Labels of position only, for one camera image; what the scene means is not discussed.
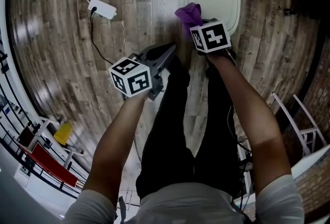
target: black pants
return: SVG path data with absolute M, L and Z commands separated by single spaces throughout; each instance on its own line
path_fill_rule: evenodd
M 142 199 L 161 188 L 199 182 L 236 196 L 240 190 L 237 136 L 233 103 L 219 75 L 212 72 L 208 85 L 208 120 L 196 158 L 186 147 L 183 119 L 187 82 L 170 75 L 154 125 L 147 138 L 142 171 L 136 181 Z

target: black railing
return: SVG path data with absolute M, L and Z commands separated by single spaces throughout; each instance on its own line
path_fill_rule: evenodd
M 71 167 L 71 165 L 69 165 L 68 170 L 70 172 L 74 171 L 75 172 L 74 175 L 78 174 L 79 176 L 82 177 L 82 179 L 78 179 L 75 187 L 71 187 L 65 184 L 63 181 L 47 173 L 42 168 L 42 166 L 40 166 L 31 157 L 26 155 L 25 151 L 16 142 L 14 136 L 12 136 L 9 132 L 7 132 L 4 137 L 0 137 L 0 143 L 21 165 L 25 167 L 25 169 L 27 170 L 26 172 L 27 175 L 30 174 L 35 175 L 37 178 L 47 183 L 51 187 L 59 190 L 60 192 L 72 198 L 77 198 L 78 195 L 80 194 L 86 180 L 76 170 L 74 170 Z

